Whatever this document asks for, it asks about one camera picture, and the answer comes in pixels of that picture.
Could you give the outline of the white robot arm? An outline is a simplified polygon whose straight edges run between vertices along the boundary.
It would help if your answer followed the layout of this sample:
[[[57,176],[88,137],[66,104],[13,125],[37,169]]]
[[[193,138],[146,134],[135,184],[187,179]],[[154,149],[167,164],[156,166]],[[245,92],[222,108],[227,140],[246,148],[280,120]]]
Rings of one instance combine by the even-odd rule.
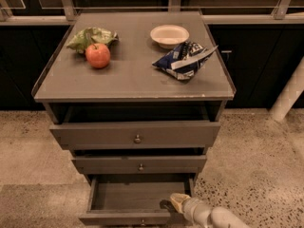
[[[228,209],[211,207],[199,198],[173,193],[170,201],[180,214],[200,228],[250,228]]]

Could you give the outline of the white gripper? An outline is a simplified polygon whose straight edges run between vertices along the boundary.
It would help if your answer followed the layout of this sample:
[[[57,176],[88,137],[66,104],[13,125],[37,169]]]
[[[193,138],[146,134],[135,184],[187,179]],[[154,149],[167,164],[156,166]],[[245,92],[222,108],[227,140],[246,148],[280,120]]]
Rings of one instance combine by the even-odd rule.
[[[184,217],[193,224],[209,224],[212,208],[198,198],[191,198],[189,195],[173,193],[170,201],[174,208],[183,213]]]

